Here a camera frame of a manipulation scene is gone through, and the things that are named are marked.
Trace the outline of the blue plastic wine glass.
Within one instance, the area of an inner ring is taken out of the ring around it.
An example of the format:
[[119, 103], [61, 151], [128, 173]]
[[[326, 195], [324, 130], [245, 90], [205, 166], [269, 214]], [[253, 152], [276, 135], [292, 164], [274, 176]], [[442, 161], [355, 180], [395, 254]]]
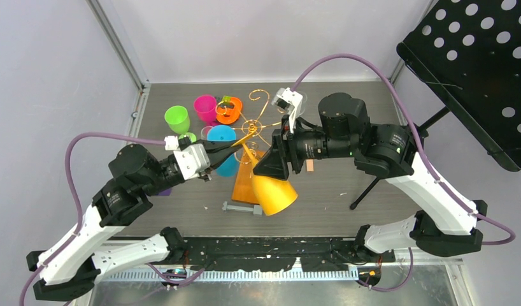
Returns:
[[[207, 140], [214, 142], [228, 142], [237, 140], [236, 133], [233, 128], [226, 125], [218, 125], [212, 127], [207, 134]], [[233, 177], [237, 174], [239, 163], [232, 154], [217, 169], [216, 173], [221, 177]]]

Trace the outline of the orange plastic wine glass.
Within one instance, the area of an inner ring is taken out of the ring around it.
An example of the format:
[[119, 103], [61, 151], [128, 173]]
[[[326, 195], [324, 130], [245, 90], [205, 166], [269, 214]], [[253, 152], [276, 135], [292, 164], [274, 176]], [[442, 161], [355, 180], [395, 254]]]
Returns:
[[257, 156], [251, 153], [247, 147], [246, 141], [253, 137], [252, 133], [247, 134], [239, 140], [236, 140], [231, 147], [241, 146], [250, 158], [252, 164], [251, 179], [252, 189], [256, 196], [260, 207], [267, 216], [275, 215], [282, 212], [298, 199], [298, 193], [292, 187], [288, 180], [279, 180], [253, 173], [255, 166], [260, 161]]

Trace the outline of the gold wire wine glass rack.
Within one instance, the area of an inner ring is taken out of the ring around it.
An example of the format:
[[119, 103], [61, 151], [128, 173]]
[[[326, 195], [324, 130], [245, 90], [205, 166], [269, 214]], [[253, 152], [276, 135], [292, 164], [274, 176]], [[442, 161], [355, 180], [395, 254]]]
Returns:
[[[261, 101], [263, 94], [266, 95], [266, 100], [258, 115], [249, 119], [243, 114], [242, 109], [239, 119], [234, 124], [227, 125], [235, 130], [238, 139], [246, 136], [249, 133], [253, 134], [253, 137], [246, 141], [246, 145], [251, 150], [251, 153], [257, 156], [257, 158], [262, 157], [264, 153], [263, 151], [258, 150], [259, 146], [257, 145], [256, 141], [261, 140], [264, 143], [267, 143], [267, 141], [261, 136], [261, 132], [269, 127], [275, 127], [278, 125], [277, 122], [272, 124], [263, 124], [260, 121], [269, 103], [270, 95], [268, 91], [265, 91], [264, 89], [255, 89], [249, 93], [248, 98], [251, 102]], [[222, 98], [223, 97], [217, 99], [217, 104], [221, 101]], [[259, 202], [252, 189], [252, 164], [250, 158], [246, 155], [244, 150], [241, 152], [236, 152], [234, 157], [239, 163], [239, 168], [236, 175], [236, 181], [234, 183], [231, 200], [235, 202], [259, 205]]]

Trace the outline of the green plastic wine glass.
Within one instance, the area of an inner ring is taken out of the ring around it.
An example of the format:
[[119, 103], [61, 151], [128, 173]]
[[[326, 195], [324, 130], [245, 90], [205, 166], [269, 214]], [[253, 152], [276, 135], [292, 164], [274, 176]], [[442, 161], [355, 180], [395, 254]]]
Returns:
[[164, 114], [164, 120], [179, 138], [188, 138], [192, 143], [197, 141], [196, 135], [189, 131], [190, 117], [184, 106], [175, 105], [168, 108]]

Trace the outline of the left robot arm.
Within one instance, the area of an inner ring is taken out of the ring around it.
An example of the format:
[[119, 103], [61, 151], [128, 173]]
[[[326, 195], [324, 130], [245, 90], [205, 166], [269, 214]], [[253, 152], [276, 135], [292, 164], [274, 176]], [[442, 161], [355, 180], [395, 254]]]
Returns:
[[39, 301], [70, 302], [83, 296], [106, 276], [134, 266], [182, 262], [187, 243], [176, 228], [113, 251], [101, 246], [151, 209], [150, 197], [210, 174], [236, 151], [236, 140], [192, 142], [168, 136], [155, 141], [169, 155], [159, 160], [148, 150], [151, 140], [127, 137], [126, 146], [109, 163], [112, 177], [87, 208], [78, 208], [76, 224], [51, 248], [32, 251], [26, 259], [32, 288]]

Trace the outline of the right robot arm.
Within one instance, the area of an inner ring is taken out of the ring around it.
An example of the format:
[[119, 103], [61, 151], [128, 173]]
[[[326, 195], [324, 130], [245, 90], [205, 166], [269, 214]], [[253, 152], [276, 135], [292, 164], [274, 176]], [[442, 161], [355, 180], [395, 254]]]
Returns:
[[317, 126], [285, 115], [253, 173], [284, 181], [309, 159], [350, 157], [358, 170], [406, 193], [419, 210], [399, 222], [361, 226], [352, 245], [352, 254], [361, 261], [409, 247], [439, 257], [480, 251], [483, 235], [476, 227], [477, 214], [485, 212], [487, 204], [448, 195], [417, 156], [410, 128], [371, 123], [365, 102], [344, 92], [322, 98], [318, 114]]

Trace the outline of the pink plastic wine glass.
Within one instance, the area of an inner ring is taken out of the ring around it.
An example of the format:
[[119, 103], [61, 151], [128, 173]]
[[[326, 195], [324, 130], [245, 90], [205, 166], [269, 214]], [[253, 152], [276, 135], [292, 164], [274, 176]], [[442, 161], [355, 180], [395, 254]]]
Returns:
[[194, 110], [206, 126], [217, 125], [216, 107], [217, 100], [212, 95], [202, 95], [194, 101]]

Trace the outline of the clear wine glass back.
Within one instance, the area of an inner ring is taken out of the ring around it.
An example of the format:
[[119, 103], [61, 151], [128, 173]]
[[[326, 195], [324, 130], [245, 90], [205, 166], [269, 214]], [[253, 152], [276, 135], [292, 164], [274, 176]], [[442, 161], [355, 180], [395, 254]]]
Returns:
[[300, 117], [303, 115], [303, 113], [305, 112], [306, 110], [306, 106], [308, 104], [308, 96], [305, 92], [303, 91], [295, 91], [296, 94], [300, 95], [301, 96], [301, 102], [300, 104], [296, 107], [296, 117]]

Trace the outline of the small wooden block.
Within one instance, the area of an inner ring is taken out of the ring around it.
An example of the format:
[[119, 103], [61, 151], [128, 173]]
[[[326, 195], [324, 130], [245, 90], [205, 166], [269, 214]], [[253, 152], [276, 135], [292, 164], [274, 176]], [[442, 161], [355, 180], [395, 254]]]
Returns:
[[306, 160], [306, 171], [307, 172], [313, 172], [314, 171], [314, 161], [312, 159]]

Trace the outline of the orange plastic bowl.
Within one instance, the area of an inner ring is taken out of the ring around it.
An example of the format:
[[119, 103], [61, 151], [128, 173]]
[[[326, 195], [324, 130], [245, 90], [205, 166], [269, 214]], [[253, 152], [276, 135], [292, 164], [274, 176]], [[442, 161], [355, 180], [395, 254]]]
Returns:
[[229, 103], [221, 100], [216, 107], [217, 121], [225, 125], [234, 124], [241, 116], [242, 109], [242, 101], [237, 97], [231, 96]]

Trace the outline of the grey bolt tool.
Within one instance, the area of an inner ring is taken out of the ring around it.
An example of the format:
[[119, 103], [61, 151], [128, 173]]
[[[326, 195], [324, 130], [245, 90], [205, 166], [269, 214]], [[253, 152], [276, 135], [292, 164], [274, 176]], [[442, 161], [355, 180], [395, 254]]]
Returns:
[[229, 204], [227, 201], [223, 202], [222, 210], [224, 212], [233, 211], [233, 212], [244, 212], [244, 213], [251, 213], [253, 215], [262, 215], [263, 209], [260, 205], [249, 205], [249, 206], [241, 206], [241, 205], [232, 205]]

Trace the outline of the purple box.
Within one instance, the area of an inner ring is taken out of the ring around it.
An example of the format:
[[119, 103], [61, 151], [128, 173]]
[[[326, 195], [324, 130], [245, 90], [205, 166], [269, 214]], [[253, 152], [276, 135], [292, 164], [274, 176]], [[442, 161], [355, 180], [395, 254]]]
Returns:
[[172, 192], [172, 188], [166, 189], [164, 191], [161, 191], [157, 194], [157, 196], [169, 196]]

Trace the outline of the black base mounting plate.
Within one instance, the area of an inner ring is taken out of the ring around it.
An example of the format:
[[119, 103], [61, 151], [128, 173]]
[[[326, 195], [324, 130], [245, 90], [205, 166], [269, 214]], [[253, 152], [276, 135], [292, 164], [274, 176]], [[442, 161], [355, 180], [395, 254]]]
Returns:
[[331, 272], [349, 264], [395, 261], [392, 251], [373, 254], [343, 237], [189, 237], [179, 254], [160, 263], [219, 272], [286, 272], [299, 260], [305, 272]]

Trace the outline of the black perforated music stand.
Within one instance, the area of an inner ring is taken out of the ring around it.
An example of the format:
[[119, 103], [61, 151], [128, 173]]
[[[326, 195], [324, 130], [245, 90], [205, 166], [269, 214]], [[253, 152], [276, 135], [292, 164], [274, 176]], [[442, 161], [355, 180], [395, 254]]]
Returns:
[[443, 102], [418, 132], [452, 113], [505, 170], [521, 170], [521, 1], [437, 1], [397, 45]]

